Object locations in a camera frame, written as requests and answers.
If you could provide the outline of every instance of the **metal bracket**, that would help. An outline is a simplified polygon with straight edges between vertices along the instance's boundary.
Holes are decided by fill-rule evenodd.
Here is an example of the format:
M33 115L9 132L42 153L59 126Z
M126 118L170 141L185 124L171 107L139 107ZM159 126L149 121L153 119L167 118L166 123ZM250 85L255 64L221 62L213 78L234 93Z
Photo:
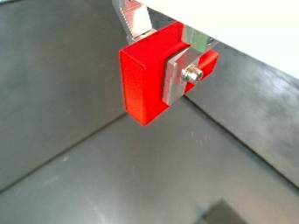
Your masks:
M146 5L135 0L113 0L113 4L130 44L155 32Z
M163 102L169 106L185 95L187 83L195 85L202 79L202 70L198 68L201 56L219 43L187 25L182 40L191 46L173 56L166 66Z

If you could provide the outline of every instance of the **white surface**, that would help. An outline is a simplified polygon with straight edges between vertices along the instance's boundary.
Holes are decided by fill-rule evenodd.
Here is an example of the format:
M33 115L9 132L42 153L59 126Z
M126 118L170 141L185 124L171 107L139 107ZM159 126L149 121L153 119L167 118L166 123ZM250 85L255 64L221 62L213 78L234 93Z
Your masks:
M139 2L299 78L299 3L296 0Z

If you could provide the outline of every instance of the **silver screw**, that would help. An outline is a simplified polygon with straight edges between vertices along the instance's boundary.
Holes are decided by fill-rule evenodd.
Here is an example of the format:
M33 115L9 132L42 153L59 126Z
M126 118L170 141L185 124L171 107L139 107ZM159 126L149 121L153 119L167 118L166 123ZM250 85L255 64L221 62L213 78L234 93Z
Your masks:
M187 82L195 85L202 78L202 70L197 66L190 65L182 70L182 77Z
M213 37L210 37L210 39L209 39L209 45L211 44L214 42L214 38Z

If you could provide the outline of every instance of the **red block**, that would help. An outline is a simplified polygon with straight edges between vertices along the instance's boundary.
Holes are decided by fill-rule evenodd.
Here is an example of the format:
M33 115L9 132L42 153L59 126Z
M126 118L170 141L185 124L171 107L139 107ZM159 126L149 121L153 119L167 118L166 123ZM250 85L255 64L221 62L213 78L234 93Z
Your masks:
M167 60L189 45L182 42L183 24L174 23L121 51L126 110L147 125L169 108L163 102ZM205 77L213 71L218 53L201 57Z

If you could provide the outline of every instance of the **metal plate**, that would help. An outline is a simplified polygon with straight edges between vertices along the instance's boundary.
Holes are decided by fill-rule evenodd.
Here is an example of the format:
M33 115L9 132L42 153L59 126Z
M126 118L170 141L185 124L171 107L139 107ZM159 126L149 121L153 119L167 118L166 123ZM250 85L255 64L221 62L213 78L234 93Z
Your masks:
M0 223L195 223L225 199L249 223L297 224L299 192L187 101L130 116L0 195Z
M123 112L110 0L0 7L0 189Z
M214 75L189 94L299 186L299 80L218 45Z

